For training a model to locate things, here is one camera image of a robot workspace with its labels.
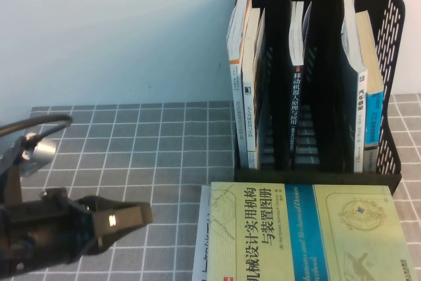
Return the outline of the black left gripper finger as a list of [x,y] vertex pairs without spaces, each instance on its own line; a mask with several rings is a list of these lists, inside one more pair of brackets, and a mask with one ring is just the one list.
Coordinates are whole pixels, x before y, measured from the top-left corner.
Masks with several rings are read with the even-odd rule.
[[110,246],[132,232],[131,228],[117,228],[114,230],[95,229],[96,252],[105,252]]
[[93,215],[94,229],[141,228],[153,221],[150,204],[139,203],[98,211]]

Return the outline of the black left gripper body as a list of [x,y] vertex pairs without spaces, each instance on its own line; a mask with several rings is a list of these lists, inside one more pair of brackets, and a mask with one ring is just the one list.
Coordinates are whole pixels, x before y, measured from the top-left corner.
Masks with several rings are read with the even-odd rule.
[[98,210],[96,197],[87,195],[72,200],[66,188],[50,188],[40,198],[58,207],[53,215],[56,239],[69,248],[71,256],[96,255],[99,250],[93,224],[93,215]]

